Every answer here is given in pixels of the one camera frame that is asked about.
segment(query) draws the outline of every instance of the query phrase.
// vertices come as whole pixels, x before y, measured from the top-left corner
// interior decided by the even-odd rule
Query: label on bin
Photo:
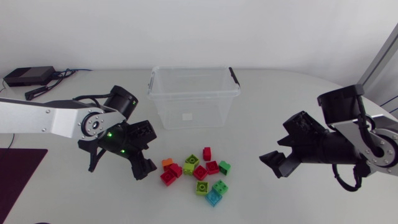
[[[182,120],[183,121],[191,121],[192,120],[192,114],[191,113],[182,114]]]

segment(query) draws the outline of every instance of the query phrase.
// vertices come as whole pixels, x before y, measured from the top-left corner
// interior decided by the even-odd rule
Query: red lego brick
[[[170,170],[160,175],[160,178],[163,180],[163,183],[166,186],[169,186],[170,184],[172,184],[172,182],[174,182],[177,179]]]
[[[211,160],[211,148],[210,147],[205,147],[203,149],[203,160],[204,161],[210,161]]]
[[[208,171],[208,173],[210,175],[211,174],[216,174],[216,173],[218,173],[220,171],[216,161],[207,162],[206,163],[206,169],[207,169],[207,171]]]
[[[163,170],[167,171],[172,164],[173,164],[173,159],[171,158],[162,160]]]
[[[203,166],[199,165],[195,171],[193,171],[193,176],[198,180],[203,180],[207,176],[207,170]]]
[[[177,178],[182,175],[182,167],[178,166],[178,164],[172,164],[169,166],[169,171],[171,171]]]

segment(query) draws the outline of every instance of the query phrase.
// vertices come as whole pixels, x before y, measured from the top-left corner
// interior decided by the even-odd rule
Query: lime green lego brick
[[[226,163],[225,161],[221,161],[218,164],[218,168],[220,168],[220,172],[223,173],[224,175],[228,175],[229,171],[231,170],[231,165]]]
[[[185,163],[184,167],[182,168],[183,173],[187,175],[193,175],[193,170],[195,168],[195,165],[190,164],[190,163]]]
[[[199,159],[195,156],[195,155],[191,155],[190,157],[188,157],[186,160],[185,160],[185,162],[186,163],[191,163],[191,164],[193,164],[193,165],[195,165],[195,167],[197,166],[197,165],[199,165]]]
[[[209,192],[209,182],[197,181],[197,195],[205,196]]]
[[[225,192],[227,192],[228,186],[222,180],[219,180],[215,184],[213,184],[213,190],[215,190],[220,195],[223,195],[225,194]]]

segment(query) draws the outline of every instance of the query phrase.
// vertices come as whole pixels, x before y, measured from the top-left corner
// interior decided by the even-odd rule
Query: plastic bin
[[[232,68],[155,67],[147,96],[165,129],[224,126],[241,93]]]

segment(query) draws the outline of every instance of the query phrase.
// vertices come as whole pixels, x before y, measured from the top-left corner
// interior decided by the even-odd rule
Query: toy block
[[[203,149],[203,160],[204,161],[210,161],[211,160],[211,148],[210,147],[205,147]]]
[[[172,164],[173,164],[173,159],[171,158],[162,160],[163,170],[167,171]]]
[[[210,203],[211,206],[216,206],[218,202],[223,198],[219,193],[214,190],[211,190],[206,196],[206,200]]]
[[[188,157],[186,160],[185,160],[185,162],[186,163],[191,163],[191,164],[193,164],[193,165],[195,165],[195,167],[197,166],[197,165],[199,165],[199,159],[195,156],[195,155],[191,155],[190,157]]]
[[[229,173],[229,170],[231,169],[231,165],[229,165],[225,161],[221,161],[220,164],[218,164],[218,167],[220,168],[220,172],[224,175],[227,175]]]
[[[170,170],[160,175],[160,178],[163,180],[163,183],[166,186],[169,186],[170,184],[172,184],[172,182],[174,182],[177,179]]]
[[[198,180],[203,180],[207,176],[207,170],[203,166],[199,165],[195,171],[193,171],[193,176]]]
[[[210,175],[216,174],[220,171],[216,161],[207,162],[206,169]]]
[[[215,190],[220,195],[223,195],[225,194],[225,192],[227,192],[228,186],[222,180],[219,180],[215,184],[213,184],[213,190]]]
[[[177,178],[182,175],[182,168],[178,166],[178,164],[171,164],[169,167],[169,171],[173,173]]]
[[[209,192],[209,182],[197,181],[197,195],[205,196]]]
[[[187,175],[193,175],[193,170],[195,168],[195,165],[190,164],[190,163],[185,163],[184,167],[182,168],[183,173]]]

